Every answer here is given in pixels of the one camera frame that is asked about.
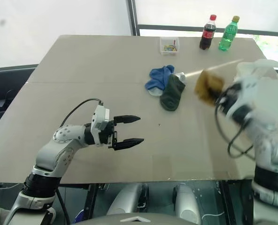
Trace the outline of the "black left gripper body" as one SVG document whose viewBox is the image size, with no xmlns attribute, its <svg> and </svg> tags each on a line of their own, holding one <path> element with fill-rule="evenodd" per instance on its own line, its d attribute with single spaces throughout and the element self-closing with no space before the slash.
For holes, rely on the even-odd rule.
<svg viewBox="0 0 278 225">
<path fill-rule="evenodd" d="M 99 140 L 101 144 L 108 145 L 108 148 L 117 148 L 117 132 L 115 131 L 116 123 L 114 120 L 109 121 L 104 130 L 99 132 Z"/>
</svg>

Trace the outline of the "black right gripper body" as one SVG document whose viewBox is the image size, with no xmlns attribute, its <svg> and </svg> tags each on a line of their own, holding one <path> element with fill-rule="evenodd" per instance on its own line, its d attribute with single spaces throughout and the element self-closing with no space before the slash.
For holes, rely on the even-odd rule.
<svg viewBox="0 0 278 225">
<path fill-rule="evenodd" d="M 237 101 L 238 85 L 233 84 L 232 86 L 226 88 L 222 93 L 218 105 L 221 112 L 227 112 L 231 106 Z"/>
</svg>

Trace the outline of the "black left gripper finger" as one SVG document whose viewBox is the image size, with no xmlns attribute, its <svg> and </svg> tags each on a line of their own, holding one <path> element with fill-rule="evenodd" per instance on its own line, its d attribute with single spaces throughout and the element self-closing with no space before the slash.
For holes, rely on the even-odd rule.
<svg viewBox="0 0 278 225">
<path fill-rule="evenodd" d="M 143 138 L 130 138 L 130 139 L 125 139 L 122 142 L 114 142 L 112 144 L 112 148 L 114 150 L 123 150 L 123 149 L 129 149 L 132 148 L 144 141 Z"/>
<path fill-rule="evenodd" d="M 115 124 L 118 123 L 133 123 L 135 121 L 140 120 L 141 118 L 135 115 L 121 115 L 121 116 L 114 116 L 113 121 Z"/>
</svg>

